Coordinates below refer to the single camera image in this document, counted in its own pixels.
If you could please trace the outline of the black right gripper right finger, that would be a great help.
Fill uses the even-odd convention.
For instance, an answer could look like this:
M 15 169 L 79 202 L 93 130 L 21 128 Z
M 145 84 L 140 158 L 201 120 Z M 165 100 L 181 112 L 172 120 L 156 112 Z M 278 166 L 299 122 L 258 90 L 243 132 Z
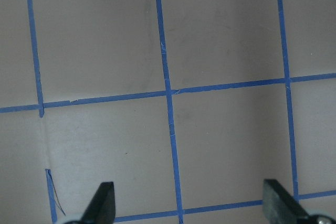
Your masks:
M 310 223 L 310 215 L 276 179 L 263 182 L 263 213 L 269 223 Z

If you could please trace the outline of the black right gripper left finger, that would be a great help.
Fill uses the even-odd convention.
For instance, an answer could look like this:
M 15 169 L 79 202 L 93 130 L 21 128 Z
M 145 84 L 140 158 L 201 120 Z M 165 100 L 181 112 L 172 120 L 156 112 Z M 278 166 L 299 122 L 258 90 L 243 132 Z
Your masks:
M 101 183 L 81 216 L 80 223 L 114 223 L 115 203 L 114 183 Z

